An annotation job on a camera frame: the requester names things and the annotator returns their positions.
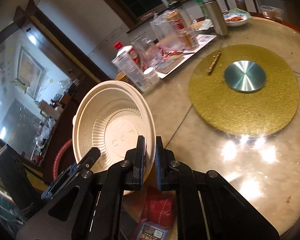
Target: food on plate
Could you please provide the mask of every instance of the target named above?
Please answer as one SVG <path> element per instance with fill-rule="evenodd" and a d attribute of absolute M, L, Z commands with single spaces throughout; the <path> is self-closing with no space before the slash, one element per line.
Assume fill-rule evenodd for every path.
<path fill-rule="evenodd" d="M 242 20 L 243 20 L 242 17 L 240 17 L 240 16 L 235 16 L 235 17 L 226 19 L 226 22 L 240 22 L 240 21 L 242 21 Z"/>

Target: beige plastic bowl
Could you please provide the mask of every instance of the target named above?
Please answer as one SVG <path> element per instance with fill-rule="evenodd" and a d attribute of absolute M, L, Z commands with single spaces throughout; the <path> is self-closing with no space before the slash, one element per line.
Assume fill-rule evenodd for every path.
<path fill-rule="evenodd" d="M 155 155 L 155 129 L 152 114 L 143 96 L 131 85 L 106 81 L 91 89 L 73 118 L 73 150 L 77 163 L 90 150 L 98 147 L 101 157 L 93 172 L 107 170 L 124 159 L 137 145 L 139 135 L 146 138 L 144 181 Z"/>

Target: blue and white plate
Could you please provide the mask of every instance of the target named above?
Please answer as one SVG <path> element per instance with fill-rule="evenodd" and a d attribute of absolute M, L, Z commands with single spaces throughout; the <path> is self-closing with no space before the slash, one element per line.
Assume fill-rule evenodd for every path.
<path fill-rule="evenodd" d="M 228 13 L 228 14 L 225 14 L 223 17 L 225 20 L 227 19 L 231 19 L 233 17 L 237 17 L 237 16 L 240 16 L 243 20 L 240 20 L 238 22 L 226 22 L 226 24 L 228 26 L 240 26 L 240 25 L 244 25 L 245 23 L 247 23 L 248 21 L 248 16 L 246 14 L 243 14 L 243 13 Z"/>

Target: label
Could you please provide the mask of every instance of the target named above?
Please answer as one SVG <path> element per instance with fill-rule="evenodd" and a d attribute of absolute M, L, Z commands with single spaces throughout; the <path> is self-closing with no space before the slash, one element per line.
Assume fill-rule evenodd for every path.
<path fill-rule="evenodd" d="M 149 82 L 146 80 L 135 61 L 130 57 L 130 54 L 125 52 L 114 59 L 112 63 L 121 69 L 142 91 L 149 87 Z"/>
<path fill-rule="evenodd" d="M 128 51 L 128 54 L 142 71 L 145 71 L 148 68 L 146 62 L 138 55 L 137 51 L 134 48 Z"/>
<path fill-rule="evenodd" d="M 199 46 L 199 43 L 198 43 L 198 40 L 196 38 L 196 36 L 194 34 L 191 34 L 190 37 L 189 37 L 191 43 L 192 43 L 192 47 L 197 47 Z"/>
<path fill-rule="evenodd" d="M 170 24 L 171 24 L 172 28 L 174 29 L 174 31 L 176 33 L 178 33 L 180 30 L 184 29 L 183 26 L 182 26 L 182 28 L 179 28 L 182 25 L 180 19 L 176 19 L 174 21 L 170 21 Z"/>
<path fill-rule="evenodd" d="M 151 223 L 143 222 L 139 231 L 137 240 L 164 240 L 166 239 L 168 230 L 160 228 Z"/>

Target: bowl rim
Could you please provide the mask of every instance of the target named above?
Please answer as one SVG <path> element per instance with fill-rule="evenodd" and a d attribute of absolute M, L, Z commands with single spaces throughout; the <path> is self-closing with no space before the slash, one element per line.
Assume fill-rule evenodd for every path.
<path fill-rule="evenodd" d="M 136 104 L 137 108 L 139 109 L 141 115 L 145 117 L 143 120 L 145 123 L 145 126 L 149 127 L 151 134 L 149 134 L 149 137 L 151 138 L 150 144 L 152 145 L 151 153 L 150 153 L 150 161 L 149 161 L 149 167 L 146 167 L 146 171 L 144 173 L 144 181 L 149 176 L 149 173 L 152 169 L 154 158 L 155 158 L 155 126 L 154 126 L 154 120 L 153 116 L 151 114 L 150 108 L 144 99 L 144 97 L 140 94 L 139 91 L 137 91 L 132 85 L 122 82 L 122 81 L 116 81 L 116 80 L 110 80 L 102 82 L 95 87 L 93 87 L 83 98 L 82 102 L 80 103 L 77 113 L 73 118 L 73 131 L 72 131 L 72 141 L 73 141 L 73 151 L 74 151 L 74 157 L 76 162 L 78 163 L 81 158 L 81 154 L 79 151 L 79 143 L 78 143 L 78 132 L 79 132 L 79 123 L 81 121 L 82 115 L 91 100 L 95 96 L 97 96 L 99 93 L 101 93 L 103 90 L 107 89 L 115 89 L 115 90 L 121 90 L 125 92 Z"/>

